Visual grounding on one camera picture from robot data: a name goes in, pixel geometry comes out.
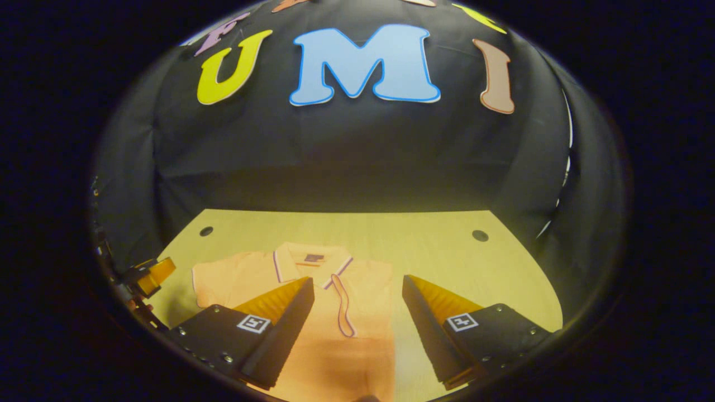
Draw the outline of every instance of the orange polo shirt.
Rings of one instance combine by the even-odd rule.
[[[203,308],[233,308],[291,280],[313,278],[315,302],[276,386],[259,391],[293,402],[393,400],[390,264],[355,260],[343,247],[286,242],[272,253],[196,264],[193,276]]]

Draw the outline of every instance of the blue letter m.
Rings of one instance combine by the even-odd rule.
[[[375,96],[386,100],[436,102],[439,88],[430,82],[424,39],[429,31],[410,25],[385,25],[358,47],[337,29],[321,29],[295,38],[303,48],[298,90],[290,95],[294,106],[325,103],[335,90],[325,85],[325,67],[342,90],[356,98],[365,88],[378,63],[383,78],[375,84]]]

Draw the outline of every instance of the letter u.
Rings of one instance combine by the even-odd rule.
[[[251,76],[253,67],[256,65],[258,50],[263,39],[272,33],[273,31],[268,29],[243,39],[241,43],[238,44],[238,47],[242,48],[242,50],[236,70],[233,71],[231,77],[223,82],[218,82],[219,68],[221,67],[221,62],[223,62],[224,57],[231,52],[231,48],[223,49],[209,57],[201,66],[201,77],[199,78],[199,87],[196,91],[199,102],[202,104],[220,102],[243,87],[248,77]]]

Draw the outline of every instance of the black fabric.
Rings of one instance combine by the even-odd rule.
[[[98,223],[106,230],[121,273],[156,258],[165,247],[154,192],[154,106],[166,71],[179,55],[172,49],[139,79],[107,125],[95,155]]]
[[[164,231],[178,233],[205,208],[315,212],[489,210],[520,240],[536,236],[553,211],[568,149],[563,96],[548,65],[518,36],[474,21],[454,6],[324,1],[280,13],[254,11],[219,44],[172,66],[157,101],[159,201]],[[363,45],[385,24],[426,28],[425,55],[435,104],[355,99],[336,88],[325,104],[294,107],[306,32],[336,28]],[[205,106],[196,100],[201,64],[220,49],[272,29],[238,93]],[[481,105],[485,88],[478,38],[511,55],[511,115]],[[225,58],[219,80],[239,52]]]
[[[557,63],[551,65],[571,106],[571,169],[553,221],[532,254],[551,281],[566,322],[616,268],[613,259],[626,241],[631,183],[613,122]]]

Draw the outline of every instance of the table surface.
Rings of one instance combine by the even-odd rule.
[[[205,227],[213,231],[199,233]],[[488,235],[476,240],[474,230]],[[437,381],[405,302],[403,276],[430,281],[473,302],[505,303],[551,332],[561,305],[536,261],[489,211],[313,213],[204,210],[167,246],[176,270],[148,303],[170,328],[201,311],[192,267],[283,242],[346,247],[354,258],[393,266],[395,401],[425,401],[448,392]]]

